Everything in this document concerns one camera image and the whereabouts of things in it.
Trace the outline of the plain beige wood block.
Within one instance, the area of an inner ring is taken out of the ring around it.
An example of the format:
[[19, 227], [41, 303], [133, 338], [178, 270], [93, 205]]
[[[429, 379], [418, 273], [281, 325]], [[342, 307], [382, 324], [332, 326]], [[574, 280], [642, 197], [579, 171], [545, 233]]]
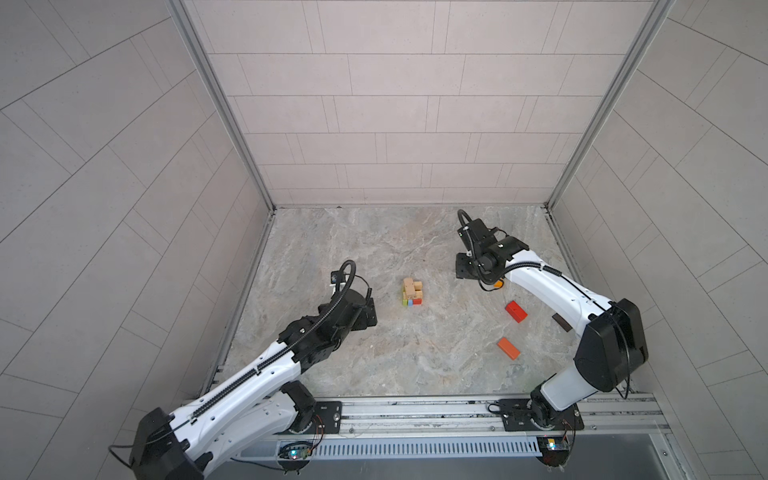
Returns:
[[414, 299], [416, 297], [415, 283], [410, 277], [403, 280], [403, 294], [407, 299]]

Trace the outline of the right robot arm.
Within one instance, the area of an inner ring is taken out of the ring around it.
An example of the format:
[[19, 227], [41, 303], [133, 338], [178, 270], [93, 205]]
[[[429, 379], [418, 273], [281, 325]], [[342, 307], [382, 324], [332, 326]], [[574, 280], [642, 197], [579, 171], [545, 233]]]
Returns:
[[554, 310], [558, 321], [579, 338], [573, 360], [534, 388], [524, 413], [541, 430], [562, 425], [563, 413], [597, 392], [608, 393], [649, 358], [639, 308], [627, 299], [613, 301], [568, 278], [513, 236], [498, 239], [499, 228], [488, 228], [460, 209], [457, 233], [465, 251], [456, 256], [456, 276], [495, 291], [512, 282]]

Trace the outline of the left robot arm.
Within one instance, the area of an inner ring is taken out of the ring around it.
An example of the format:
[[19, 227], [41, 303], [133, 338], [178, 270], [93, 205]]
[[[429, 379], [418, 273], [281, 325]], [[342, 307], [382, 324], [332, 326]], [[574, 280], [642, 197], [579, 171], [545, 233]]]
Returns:
[[377, 323], [370, 292], [337, 291], [318, 310], [291, 322], [256, 360], [202, 397], [171, 413], [146, 414], [128, 460], [134, 476], [204, 479], [263, 438], [305, 431], [316, 401], [300, 376], [350, 332]]

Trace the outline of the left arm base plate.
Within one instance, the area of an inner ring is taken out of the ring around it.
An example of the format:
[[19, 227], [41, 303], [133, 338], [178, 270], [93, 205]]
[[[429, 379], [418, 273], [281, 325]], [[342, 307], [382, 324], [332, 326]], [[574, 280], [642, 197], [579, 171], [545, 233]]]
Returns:
[[323, 430], [325, 434], [338, 434], [342, 419], [340, 401], [320, 401], [312, 409], [301, 407], [297, 417], [283, 434], [316, 435]]

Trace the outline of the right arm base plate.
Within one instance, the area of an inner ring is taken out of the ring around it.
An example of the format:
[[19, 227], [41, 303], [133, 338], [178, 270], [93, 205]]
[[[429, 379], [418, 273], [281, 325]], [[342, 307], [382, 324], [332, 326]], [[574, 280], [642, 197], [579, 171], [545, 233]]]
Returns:
[[548, 414], [546, 420], [539, 422], [530, 407], [529, 399], [500, 399], [487, 405], [487, 412], [501, 418], [506, 432], [518, 431], [581, 431], [585, 428], [577, 405], [568, 409]]

